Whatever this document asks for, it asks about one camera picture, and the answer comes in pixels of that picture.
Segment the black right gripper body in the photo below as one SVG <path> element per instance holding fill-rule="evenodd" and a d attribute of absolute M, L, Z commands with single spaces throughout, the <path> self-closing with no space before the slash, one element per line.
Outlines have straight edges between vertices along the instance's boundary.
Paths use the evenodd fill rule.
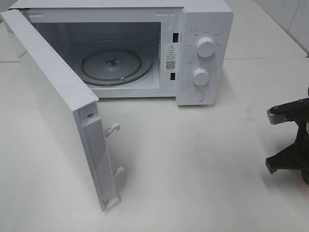
<path fill-rule="evenodd" d="M 299 99 L 293 102 L 289 110 L 289 120 L 294 121 L 297 126 L 297 134 L 291 145 L 292 170 L 300 170 L 305 183 L 309 184 L 309 99 Z"/>

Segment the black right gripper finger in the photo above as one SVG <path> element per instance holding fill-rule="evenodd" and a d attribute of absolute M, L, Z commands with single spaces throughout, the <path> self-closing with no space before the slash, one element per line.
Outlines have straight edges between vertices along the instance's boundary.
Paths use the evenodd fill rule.
<path fill-rule="evenodd" d="M 266 167 L 273 174 L 277 170 L 305 170 L 305 151 L 290 145 L 276 155 L 266 158 Z"/>
<path fill-rule="evenodd" d="M 309 117 L 309 99 L 299 99 L 289 103 L 275 105 L 267 110 L 270 124 L 276 125 L 294 121 L 297 125 Z"/>

